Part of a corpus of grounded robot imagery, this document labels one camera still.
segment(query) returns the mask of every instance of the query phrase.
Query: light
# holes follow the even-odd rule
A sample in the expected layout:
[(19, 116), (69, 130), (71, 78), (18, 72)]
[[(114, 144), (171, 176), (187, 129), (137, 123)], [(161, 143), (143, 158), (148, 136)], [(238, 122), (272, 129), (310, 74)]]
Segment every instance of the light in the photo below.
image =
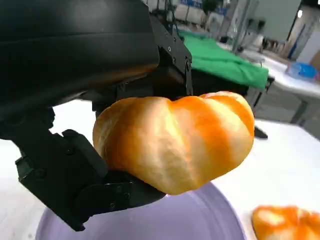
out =
[(302, 10), (299, 10), (298, 11), (298, 18), (301, 18), (302, 17)]

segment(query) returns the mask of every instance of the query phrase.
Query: lavender plate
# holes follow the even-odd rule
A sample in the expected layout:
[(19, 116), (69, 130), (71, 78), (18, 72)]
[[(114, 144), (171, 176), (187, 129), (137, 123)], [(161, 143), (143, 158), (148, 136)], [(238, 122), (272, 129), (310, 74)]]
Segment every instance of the lavender plate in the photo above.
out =
[(73, 231), (51, 210), (36, 240), (246, 240), (232, 207), (211, 183), (138, 208), (91, 217)]

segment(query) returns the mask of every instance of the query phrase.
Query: table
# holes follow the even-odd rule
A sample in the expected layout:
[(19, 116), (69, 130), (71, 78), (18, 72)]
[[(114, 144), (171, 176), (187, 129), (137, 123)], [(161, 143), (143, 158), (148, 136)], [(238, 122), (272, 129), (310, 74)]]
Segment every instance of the table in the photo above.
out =
[(319, 109), (320, 83), (303, 81), (286, 75), (286, 64), (275, 61), (258, 52), (245, 50), (244, 53), (250, 57), (260, 59), (263, 57), (262, 66), (268, 68), (269, 75), (274, 77), (273, 85), (279, 89), (293, 93), (301, 100), (298, 109), (291, 119), (291, 123), (303, 126)]
[(229, 200), (247, 240), (256, 240), (251, 213), (259, 205), (297, 205), (320, 212), (320, 141), (297, 125), (257, 120), (268, 140), (255, 139), (236, 169), (212, 181)]
[[(90, 102), (76, 100), (54, 110), (52, 132), (74, 129), (92, 141)], [(212, 181), (234, 207), (248, 240), (255, 239), (250, 214), (260, 204), (295, 204), (320, 212), (320, 142), (298, 126), (261, 120), (256, 125), (269, 139), (256, 139), (238, 168)], [(1, 239), (33, 240), (45, 206), (18, 182), (18, 148), (0, 140), (0, 153)]]

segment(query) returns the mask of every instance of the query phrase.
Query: bread piece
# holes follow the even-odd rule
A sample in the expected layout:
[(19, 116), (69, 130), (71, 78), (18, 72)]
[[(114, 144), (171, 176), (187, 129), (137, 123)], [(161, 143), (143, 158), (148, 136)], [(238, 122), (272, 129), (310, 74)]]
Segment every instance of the bread piece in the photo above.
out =
[(258, 240), (320, 240), (320, 214), (295, 206), (260, 206), (252, 224)]
[(105, 109), (93, 145), (111, 169), (177, 195), (236, 168), (250, 152), (254, 116), (235, 93), (126, 98)]

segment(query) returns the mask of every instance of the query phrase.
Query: robotic arm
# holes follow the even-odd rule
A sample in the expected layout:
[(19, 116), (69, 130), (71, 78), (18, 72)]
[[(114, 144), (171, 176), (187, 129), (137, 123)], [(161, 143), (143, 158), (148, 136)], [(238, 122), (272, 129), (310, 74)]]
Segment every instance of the robotic arm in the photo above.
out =
[(95, 214), (165, 194), (109, 170), (89, 141), (51, 134), (54, 106), (92, 101), (97, 115), (127, 97), (192, 95), (192, 56), (140, 0), (0, 2), (0, 138), (22, 157), (19, 181), (75, 231)]

